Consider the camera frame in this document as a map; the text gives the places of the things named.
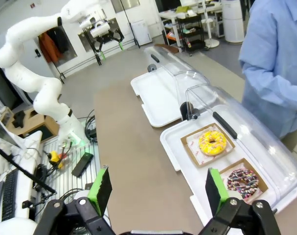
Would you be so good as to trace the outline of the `yellow sprinkle donut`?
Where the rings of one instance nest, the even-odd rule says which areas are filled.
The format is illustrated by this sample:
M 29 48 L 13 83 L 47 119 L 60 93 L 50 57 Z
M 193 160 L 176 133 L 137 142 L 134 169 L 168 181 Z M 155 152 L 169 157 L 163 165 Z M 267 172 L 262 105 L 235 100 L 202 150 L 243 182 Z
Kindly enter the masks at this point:
M 199 138 L 199 148 L 207 156 L 217 156 L 221 154 L 227 146 L 225 135 L 219 131 L 207 131 Z

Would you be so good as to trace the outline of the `white plastic display tray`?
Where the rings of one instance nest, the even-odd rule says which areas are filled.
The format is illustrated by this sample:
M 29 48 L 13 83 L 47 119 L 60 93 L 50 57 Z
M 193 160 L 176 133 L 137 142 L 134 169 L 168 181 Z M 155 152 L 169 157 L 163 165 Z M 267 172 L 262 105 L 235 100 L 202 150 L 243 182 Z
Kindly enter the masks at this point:
M 190 79 L 195 71 L 181 71 L 176 75 L 164 68 L 148 72 L 131 81 L 142 100 L 142 108 L 151 126 L 160 128 L 182 119 L 177 96 L 177 79 Z
M 223 170 L 238 160 L 246 159 L 263 178 L 268 190 L 261 196 L 272 209 L 282 211 L 297 197 L 297 164 L 291 153 L 265 129 L 250 124 L 232 124 L 237 139 L 235 148 L 223 157 L 198 167 L 188 155 L 182 138 L 202 128 L 196 121 L 184 121 L 163 131 L 160 142 L 176 171 L 180 171 L 192 190 L 191 201 L 203 224 L 212 218 L 205 191 L 208 168 Z

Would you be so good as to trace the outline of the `black computer keyboard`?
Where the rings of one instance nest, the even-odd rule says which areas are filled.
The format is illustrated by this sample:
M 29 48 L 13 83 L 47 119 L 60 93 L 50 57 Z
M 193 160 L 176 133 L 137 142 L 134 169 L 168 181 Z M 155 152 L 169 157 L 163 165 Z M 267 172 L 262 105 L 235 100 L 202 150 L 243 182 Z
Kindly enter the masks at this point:
M 9 172 L 6 176 L 2 198 L 2 221 L 15 217 L 17 179 L 17 169 Z

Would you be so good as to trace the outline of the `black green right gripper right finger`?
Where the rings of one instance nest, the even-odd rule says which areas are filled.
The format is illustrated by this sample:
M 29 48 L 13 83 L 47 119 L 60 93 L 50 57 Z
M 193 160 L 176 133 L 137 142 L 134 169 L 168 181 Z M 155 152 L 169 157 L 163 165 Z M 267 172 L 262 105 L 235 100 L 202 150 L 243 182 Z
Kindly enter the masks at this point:
M 213 217 L 199 235 L 227 235 L 231 228 L 243 235 L 281 235 L 269 203 L 230 197 L 217 169 L 208 169 L 205 189 Z

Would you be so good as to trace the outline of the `person's left forearm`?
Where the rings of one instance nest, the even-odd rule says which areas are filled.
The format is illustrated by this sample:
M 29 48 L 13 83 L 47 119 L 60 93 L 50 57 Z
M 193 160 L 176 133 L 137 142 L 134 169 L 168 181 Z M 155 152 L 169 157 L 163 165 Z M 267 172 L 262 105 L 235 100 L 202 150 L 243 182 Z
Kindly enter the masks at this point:
M 297 111 L 297 80 L 240 60 L 246 76 L 244 99 L 251 103 L 268 102 Z

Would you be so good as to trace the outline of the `clear plastic display cover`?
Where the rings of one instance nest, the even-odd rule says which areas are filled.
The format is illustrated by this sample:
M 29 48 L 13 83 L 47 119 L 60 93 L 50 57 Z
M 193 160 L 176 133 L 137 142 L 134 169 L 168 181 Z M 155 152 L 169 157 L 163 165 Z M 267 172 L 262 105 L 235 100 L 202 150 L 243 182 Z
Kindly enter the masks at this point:
M 198 170 L 220 171 L 246 202 L 264 199 L 279 211 L 297 197 L 297 164 L 269 130 L 225 91 L 198 85 L 185 93 L 183 145 Z
M 201 73 L 197 72 L 193 67 L 185 61 L 171 53 L 163 47 L 148 47 L 144 50 L 149 60 L 149 70 L 155 66 L 157 69 L 166 71 L 164 77 L 170 80 L 166 84 L 174 86 L 176 91 L 176 99 L 180 106 L 188 105 L 190 109 L 202 109 L 203 103 L 200 102 L 195 94 L 192 94 L 192 89 L 206 101 L 211 102 L 212 96 L 206 86 L 210 85 L 209 80 Z M 158 57 L 159 63 L 151 58 L 151 54 Z

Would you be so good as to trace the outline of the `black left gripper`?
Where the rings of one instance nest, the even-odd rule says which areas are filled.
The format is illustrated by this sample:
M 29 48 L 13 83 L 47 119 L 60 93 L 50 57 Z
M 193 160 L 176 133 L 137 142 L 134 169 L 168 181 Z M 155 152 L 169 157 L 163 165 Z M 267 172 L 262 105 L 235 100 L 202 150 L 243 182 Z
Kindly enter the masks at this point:
M 104 35 L 97 36 L 95 38 L 94 46 L 95 46 L 96 52 L 101 54 L 103 60 L 106 60 L 104 52 L 102 51 L 103 45 L 105 44 L 104 42 L 117 41 L 120 49 L 124 50 L 122 45 L 123 40 L 124 40 L 124 35 L 122 34 L 121 30 L 116 29 L 114 33 L 112 31 L 109 31 Z

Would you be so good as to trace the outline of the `person in blue shirt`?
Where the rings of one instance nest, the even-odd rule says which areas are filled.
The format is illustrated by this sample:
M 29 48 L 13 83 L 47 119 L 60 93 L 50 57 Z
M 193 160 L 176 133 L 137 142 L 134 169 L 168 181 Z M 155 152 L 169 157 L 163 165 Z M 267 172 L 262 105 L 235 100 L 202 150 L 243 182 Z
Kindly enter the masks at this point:
M 241 59 L 276 75 L 297 80 L 297 0 L 254 1 L 239 63 Z M 242 105 L 290 151 L 294 150 L 297 145 L 297 111 L 268 102 L 251 103 L 244 96 Z

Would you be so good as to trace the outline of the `flat black box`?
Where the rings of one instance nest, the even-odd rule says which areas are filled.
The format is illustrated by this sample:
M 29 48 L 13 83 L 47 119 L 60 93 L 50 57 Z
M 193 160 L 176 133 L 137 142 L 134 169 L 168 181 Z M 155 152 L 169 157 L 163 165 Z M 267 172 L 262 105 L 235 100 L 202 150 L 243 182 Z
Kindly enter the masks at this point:
M 77 178 L 80 178 L 86 170 L 86 168 L 88 167 L 88 165 L 90 164 L 93 157 L 93 154 L 85 152 L 79 160 L 79 162 L 77 163 L 77 165 L 75 166 L 75 168 L 73 169 L 72 175 Z

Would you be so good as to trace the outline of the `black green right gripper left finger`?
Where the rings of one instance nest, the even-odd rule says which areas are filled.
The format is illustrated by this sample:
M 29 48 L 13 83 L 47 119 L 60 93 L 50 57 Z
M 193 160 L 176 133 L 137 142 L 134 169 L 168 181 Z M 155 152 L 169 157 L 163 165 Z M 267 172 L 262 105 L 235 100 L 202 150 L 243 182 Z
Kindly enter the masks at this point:
M 115 235 L 104 219 L 111 192 L 109 169 L 102 168 L 87 196 L 67 204 L 63 199 L 49 201 L 33 235 L 73 235 L 76 228 L 90 235 Z

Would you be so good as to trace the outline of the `cardboard box with black foam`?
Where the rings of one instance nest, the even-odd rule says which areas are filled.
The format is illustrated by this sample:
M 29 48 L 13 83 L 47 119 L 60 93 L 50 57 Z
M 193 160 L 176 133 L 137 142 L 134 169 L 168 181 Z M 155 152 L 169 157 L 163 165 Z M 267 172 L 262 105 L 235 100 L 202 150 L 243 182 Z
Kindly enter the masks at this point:
M 9 119 L 6 127 L 11 133 L 21 138 L 26 138 L 37 131 L 41 131 L 41 142 L 56 137 L 59 132 L 59 125 L 53 118 L 39 114 L 33 108 L 14 114 Z

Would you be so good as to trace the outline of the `orange jacket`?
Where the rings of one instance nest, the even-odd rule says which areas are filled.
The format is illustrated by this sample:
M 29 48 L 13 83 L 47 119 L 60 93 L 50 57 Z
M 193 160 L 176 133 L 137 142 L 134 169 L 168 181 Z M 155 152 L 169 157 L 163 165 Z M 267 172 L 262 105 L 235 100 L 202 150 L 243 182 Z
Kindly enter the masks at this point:
M 40 50 L 43 53 L 46 61 L 48 63 L 53 62 L 57 63 L 60 58 L 62 58 L 62 54 L 58 50 L 54 41 L 47 35 L 47 33 L 42 33 L 39 37 L 39 45 Z

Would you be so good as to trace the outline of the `black shelf trolley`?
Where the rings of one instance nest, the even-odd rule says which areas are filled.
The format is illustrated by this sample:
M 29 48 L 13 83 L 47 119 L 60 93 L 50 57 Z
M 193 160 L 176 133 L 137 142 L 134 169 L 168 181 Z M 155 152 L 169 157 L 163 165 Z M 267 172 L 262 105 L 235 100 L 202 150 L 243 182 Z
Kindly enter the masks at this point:
M 202 24 L 202 16 L 197 14 L 184 19 L 178 18 L 183 48 L 188 53 L 197 50 L 209 50 L 205 43 L 205 32 Z

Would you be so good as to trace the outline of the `white box appliance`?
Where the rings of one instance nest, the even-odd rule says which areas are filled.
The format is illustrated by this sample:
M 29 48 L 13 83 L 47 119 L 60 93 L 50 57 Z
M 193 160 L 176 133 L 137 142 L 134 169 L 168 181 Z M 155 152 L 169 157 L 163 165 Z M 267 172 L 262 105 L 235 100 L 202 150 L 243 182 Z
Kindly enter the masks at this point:
M 148 26 L 145 20 L 131 23 L 132 30 L 139 46 L 143 46 L 152 42 Z

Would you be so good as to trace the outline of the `white cylindrical air purifier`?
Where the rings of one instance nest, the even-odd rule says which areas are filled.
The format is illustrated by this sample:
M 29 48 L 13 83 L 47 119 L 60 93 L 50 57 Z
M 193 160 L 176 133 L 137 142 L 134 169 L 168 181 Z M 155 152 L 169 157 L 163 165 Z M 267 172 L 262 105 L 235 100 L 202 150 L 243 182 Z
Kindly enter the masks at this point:
M 225 40 L 229 43 L 242 43 L 244 25 L 240 0 L 221 0 Z

